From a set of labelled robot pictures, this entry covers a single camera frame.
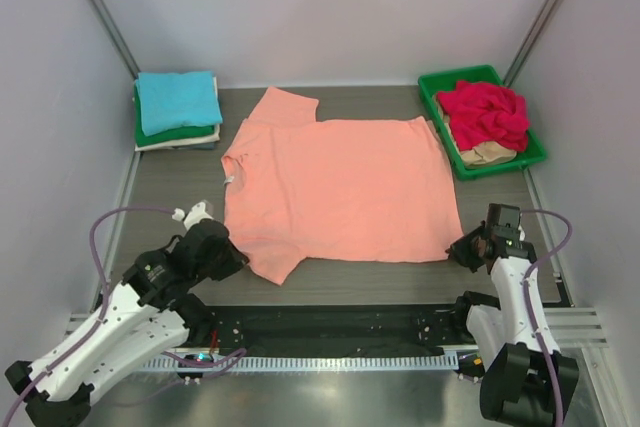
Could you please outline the salmon pink t shirt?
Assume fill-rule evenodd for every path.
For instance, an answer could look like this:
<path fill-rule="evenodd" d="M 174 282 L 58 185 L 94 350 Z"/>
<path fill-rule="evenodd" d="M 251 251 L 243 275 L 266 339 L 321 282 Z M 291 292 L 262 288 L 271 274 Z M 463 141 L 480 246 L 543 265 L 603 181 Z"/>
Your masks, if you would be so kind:
<path fill-rule="evenodd" d="M 222 157 L 225 224 L 251 270 L 282 284 L 308 258 L 443 260 L 462 227 L 433 124 L 320 121 L 317 107 L 267 89 Z"/>

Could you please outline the red t shirt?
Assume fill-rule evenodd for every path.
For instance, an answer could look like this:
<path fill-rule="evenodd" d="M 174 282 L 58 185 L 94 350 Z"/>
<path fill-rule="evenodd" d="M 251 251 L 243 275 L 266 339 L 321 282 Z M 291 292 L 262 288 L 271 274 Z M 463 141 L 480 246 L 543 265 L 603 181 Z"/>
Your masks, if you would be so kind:
<path fill-rule="evenodd" d="M 437 92 L 434 99 L 449 119 L 449 129 L 460 150 L 471 150 L 485 142 L 517 153 L 527 149 L 527 102 L 513 90 L 484 81 L 459 80 L 453 91 Z"/>

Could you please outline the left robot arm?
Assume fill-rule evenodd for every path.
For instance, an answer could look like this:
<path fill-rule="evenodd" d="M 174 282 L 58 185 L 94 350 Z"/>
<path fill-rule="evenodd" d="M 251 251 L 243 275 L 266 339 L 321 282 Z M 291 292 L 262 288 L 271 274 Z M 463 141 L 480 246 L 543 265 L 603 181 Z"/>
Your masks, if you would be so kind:
<path fill-rule="evenodd" d="M 168 349 L 204 345 L 211 310 L 192 293 L 248 262 L 221 223 L 204 219 L 159 249 L 140 254 L 99 310 L 48 354 L 16 361 L 5 377 L 36 426 L 78 426 L 100 398 Z"/>

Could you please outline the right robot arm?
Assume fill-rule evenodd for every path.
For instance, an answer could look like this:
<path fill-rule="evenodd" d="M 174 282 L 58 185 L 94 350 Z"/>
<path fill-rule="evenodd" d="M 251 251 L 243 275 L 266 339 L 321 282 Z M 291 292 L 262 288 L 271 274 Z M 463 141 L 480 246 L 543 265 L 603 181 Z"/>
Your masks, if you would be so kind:
<path fill-rule="evenodd" d="M 458 340 L 478 347 L 484 419 L 507 426 L 561 426 L 579 368 L 562 354 L 546 320 L 538 287 L 544 260 L 525 238 L 523 213 L 492 203 L 486 219 L 450 245 L 449 258 L 472 272 L 485 267 L 497 292 L 465 292 L 450 327 Z"/>

